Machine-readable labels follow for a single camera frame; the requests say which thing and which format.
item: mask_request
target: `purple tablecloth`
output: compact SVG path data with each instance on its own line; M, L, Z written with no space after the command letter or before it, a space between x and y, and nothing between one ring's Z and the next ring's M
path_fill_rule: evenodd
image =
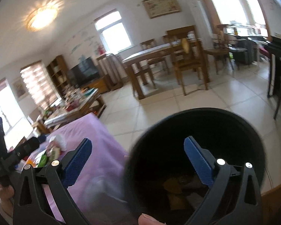
M55 134L65 136L67 151L75 150L84 138L92 141L92 154L76 183L68 187L73 200L91 224L137 224L123 201L122 175L127 153L99 119L90 113L56 130L47 140ZM44 150L47 144L41 144L32 157ZM44 185L44 190L56 219L64 221L47 185Z

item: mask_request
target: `fingernail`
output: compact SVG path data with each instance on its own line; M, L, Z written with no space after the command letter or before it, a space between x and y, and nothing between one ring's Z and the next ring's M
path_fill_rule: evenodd
M150 220L152 222L158 222L155 218L153 218L153 217L151 217L151 216L149 216L147 214L142 213L142 215L144 216L144 218L146 218L146 219L148 219L148 220Z

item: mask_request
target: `human hand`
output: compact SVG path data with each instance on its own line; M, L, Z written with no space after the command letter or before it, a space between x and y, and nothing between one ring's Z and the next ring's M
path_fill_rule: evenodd
M0 185L0 200L1 200L1 207L2 210L8 214L10 217L13 217L13 204L10 201L15 194L13 187L3 187Z
M138 225L164 225L164 224L160 223L155 218L153 218L147 214L142 214L138 218Z

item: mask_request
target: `blue gripper pad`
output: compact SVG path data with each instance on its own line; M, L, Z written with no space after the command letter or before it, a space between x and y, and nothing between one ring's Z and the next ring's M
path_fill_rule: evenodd
M76 182L81 170L92 153L92 148L92 142L85 138L74 151L69 151L61 160L63 165L66 164L65 167L62 167L63 178L61 182L64 188Z
M191 161L201 182L209 188L213 185L213 168L215 158L212 154L202 149L192 136L184 140L184 151Z

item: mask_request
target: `white sleeve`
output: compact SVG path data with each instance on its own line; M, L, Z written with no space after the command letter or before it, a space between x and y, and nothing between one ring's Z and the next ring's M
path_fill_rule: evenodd
M5 221L8 222L9 225L13 225L13 218L11 218L8 214L5 213L5 211L3 211L1 207L1 200L0 200L0 214L3 216Z

